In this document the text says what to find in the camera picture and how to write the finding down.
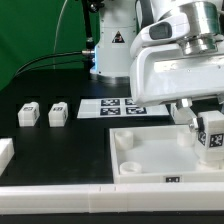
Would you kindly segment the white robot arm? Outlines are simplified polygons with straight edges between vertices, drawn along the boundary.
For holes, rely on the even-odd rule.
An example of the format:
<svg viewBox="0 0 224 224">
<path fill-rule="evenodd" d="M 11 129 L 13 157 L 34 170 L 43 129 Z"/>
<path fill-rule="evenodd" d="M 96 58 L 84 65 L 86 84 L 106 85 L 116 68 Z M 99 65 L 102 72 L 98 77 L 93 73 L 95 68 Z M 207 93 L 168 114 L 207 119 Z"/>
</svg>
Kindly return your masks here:
<svg viewBox="0 0 224 224">
<path fill-rule="evenodd" d="M 139 106 L 174 103 L 193 130 L 196 100 L 224 95 L 224 0 L 98 0 L 91 76 L 128 83 Z"/>
</svg>

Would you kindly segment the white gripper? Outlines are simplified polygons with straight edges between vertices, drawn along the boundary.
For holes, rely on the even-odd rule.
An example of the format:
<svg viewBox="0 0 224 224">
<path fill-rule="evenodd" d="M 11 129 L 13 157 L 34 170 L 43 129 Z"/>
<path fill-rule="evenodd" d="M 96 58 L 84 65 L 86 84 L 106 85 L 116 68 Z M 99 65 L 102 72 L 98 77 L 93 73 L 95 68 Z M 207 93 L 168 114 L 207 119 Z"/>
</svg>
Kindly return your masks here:
<svg viewBox="0 0 224 224">
<path fill-rule="evenodd" d="M 132 43 L 130 89 L 138 106 L 176 102 L 177 111 L 191 132 L 199 130 L 192 100 L 224 93 L 224 38 L 217 52 L 184 56 L 175 36 L 152 39 L 152 25 L 143 28 Z"/>
</svg>

